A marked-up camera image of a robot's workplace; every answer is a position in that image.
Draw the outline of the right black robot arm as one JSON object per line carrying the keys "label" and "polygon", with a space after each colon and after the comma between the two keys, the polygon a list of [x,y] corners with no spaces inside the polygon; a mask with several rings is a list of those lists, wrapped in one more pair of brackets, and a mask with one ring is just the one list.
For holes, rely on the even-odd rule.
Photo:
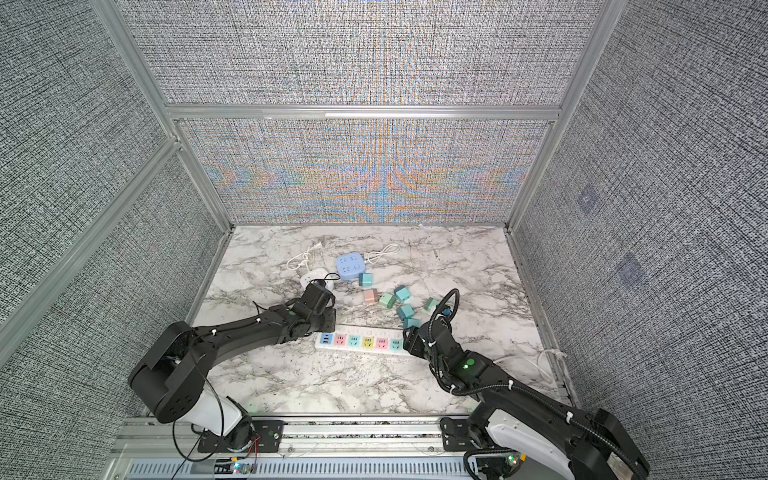
{"label": "right black robot arm", "polygon": [[467,428],[477,454],[519,452],[564,479],[616,479],[614,458],[631,479],[650,464],[612,413],[556,401],[514,378],[488,357],[465,350],[442,318],[403,330],[403,348],[427,362],[445,393],[477,402]]}

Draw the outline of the long white power strip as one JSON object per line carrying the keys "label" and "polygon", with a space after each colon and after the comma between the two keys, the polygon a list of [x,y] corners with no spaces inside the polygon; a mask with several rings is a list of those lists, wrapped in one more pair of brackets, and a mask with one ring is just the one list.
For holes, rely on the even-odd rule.
{"label": "long white power strip", "polygon": [[316,338],[315,347],[319,350],[408,355],[403,348],[403,337],[399,330],[349,330],[321,333]]}

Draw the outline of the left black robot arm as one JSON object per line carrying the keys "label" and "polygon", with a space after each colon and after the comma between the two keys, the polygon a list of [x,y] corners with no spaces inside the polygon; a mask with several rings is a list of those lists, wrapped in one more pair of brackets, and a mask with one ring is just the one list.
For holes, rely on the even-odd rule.
{"label": "left black robot arm", "polygon": [[175,322],[138,361],[128,385],[160,423],[181,421],[200,429],[200,452],[249,449],[257,437],[252,416],[215,391],[210,370],[257,348],[332,333],[335,321],[335,296],[324,280],[313,280],[300,297],[258,307],[251,317],[199,327]]}

